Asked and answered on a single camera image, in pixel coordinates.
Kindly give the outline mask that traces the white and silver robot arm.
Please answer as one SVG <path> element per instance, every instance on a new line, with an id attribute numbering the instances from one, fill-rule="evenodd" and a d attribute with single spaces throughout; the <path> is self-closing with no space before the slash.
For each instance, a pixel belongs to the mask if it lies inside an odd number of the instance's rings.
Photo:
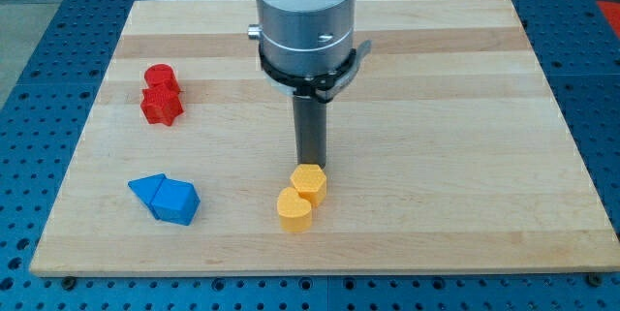
<path id="1" fill-rule="evenodd" d="M 256 0 L 265 74 L 286 93 L 332 100 L 357 73 L 356 0 Z"/>

